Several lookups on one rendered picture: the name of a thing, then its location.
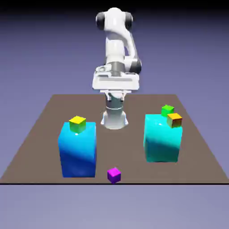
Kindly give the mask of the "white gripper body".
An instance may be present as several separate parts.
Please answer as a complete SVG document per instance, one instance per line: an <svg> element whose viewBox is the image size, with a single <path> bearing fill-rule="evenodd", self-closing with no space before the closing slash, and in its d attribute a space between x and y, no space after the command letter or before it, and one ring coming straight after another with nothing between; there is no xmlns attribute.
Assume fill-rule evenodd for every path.
<svg viewBox="0 0 229 229"><path fill-rule="evenodd" d="M112 76L111 72L95 72L92 88L95 90L136 91L140 88L139 75L121 72Z"/></svg>

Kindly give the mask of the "small yellow cube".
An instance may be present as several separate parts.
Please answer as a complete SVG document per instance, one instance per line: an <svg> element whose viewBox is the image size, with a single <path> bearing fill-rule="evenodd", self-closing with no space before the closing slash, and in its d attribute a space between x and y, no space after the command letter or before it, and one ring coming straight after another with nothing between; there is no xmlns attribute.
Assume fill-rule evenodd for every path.
<svg viewBox="0 0 229 229"><path fill-rule="evenodd" d="M81 133L86 129L86 118L75 116L69 120L70 130L74 133Z"/></svg>

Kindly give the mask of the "small green cube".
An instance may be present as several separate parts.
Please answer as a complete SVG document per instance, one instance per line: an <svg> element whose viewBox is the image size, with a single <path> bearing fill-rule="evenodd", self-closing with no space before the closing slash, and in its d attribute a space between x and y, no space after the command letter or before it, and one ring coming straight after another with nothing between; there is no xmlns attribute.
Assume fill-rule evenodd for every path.
<svg viewBox="0 0 229 229"><path fill-rule="evenodd" d="M174 107L173 106L170 106L170 105L164 105L162 108L161 108L161 115L163 117L167 117L168 114L172 114L174 113Z"/></svg>

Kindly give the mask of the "small orange cube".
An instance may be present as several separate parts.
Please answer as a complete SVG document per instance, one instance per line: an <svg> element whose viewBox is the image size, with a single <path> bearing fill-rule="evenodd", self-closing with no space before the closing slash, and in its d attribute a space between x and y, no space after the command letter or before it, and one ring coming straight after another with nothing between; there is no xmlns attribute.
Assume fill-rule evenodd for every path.
<svg viewBox="0 0 229 229"><path fill-rule="evenodd" d="M171 128L181 127L182 126L182 116L178 113L171 113L167 115L167 124Z"/></svg>

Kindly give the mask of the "small purple cube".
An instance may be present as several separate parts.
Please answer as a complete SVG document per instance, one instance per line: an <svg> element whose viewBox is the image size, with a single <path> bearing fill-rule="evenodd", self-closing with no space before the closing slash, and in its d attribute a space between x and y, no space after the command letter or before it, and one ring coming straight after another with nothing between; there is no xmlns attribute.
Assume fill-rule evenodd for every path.
<svg viewBox="0 0 229 229"><path fill-rule="evenodd" d="M111 183L117 183L121 180L121 172L118 168L114 167L107 171L107 179Z"/></svg>

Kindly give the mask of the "large cyan box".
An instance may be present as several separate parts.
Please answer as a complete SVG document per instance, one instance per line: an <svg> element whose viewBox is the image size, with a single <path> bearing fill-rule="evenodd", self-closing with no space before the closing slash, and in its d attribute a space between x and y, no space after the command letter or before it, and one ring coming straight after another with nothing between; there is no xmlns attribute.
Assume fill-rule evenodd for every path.
<svg viewBox="0 0 229 229"><path fill-rule="evenodd" d="M147 162L177 162L183 128L171 128L161 114L146 114L143 147Z"/></svg>

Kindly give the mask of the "large blue box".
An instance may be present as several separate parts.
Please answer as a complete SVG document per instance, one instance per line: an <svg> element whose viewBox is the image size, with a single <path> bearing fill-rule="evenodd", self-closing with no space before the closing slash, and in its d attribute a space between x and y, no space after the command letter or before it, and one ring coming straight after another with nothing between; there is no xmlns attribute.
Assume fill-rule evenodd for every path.
<svg viewBox="0 0 229 229"><path fill-rule="evenodd" d="M97 163L96 123L87 122L86 129L76 134L65 122L58 137L62 176L64 178L94 178Z"/></svg>

